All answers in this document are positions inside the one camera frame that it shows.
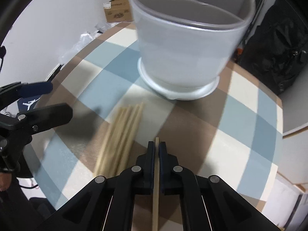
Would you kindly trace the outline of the person's left hand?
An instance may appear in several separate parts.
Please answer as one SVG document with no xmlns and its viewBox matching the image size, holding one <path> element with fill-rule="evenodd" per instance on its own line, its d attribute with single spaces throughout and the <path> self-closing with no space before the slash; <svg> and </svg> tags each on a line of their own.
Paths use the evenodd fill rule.
<svg viewBox="0 0 308 231">
<path fill-rule="evenodd" d="M 6 191 L 12 183 L 12 175 L 10 173 L 0 173 L 0 191 Z"/>
</svg>

